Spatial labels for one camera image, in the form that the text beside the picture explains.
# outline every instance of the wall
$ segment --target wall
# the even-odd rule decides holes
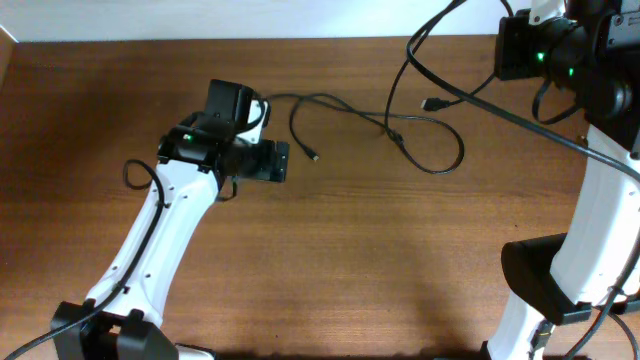
[[[405,36],[449,1],[0,0],[0,24],[18,41]],[[436,33],[496,33],[505,14],[498,0],[469,1]]]
[[[0,28],[0,88],[2,88],[4,73],[9,65],[9,60],[11,60],[13,44],[13,39]]]

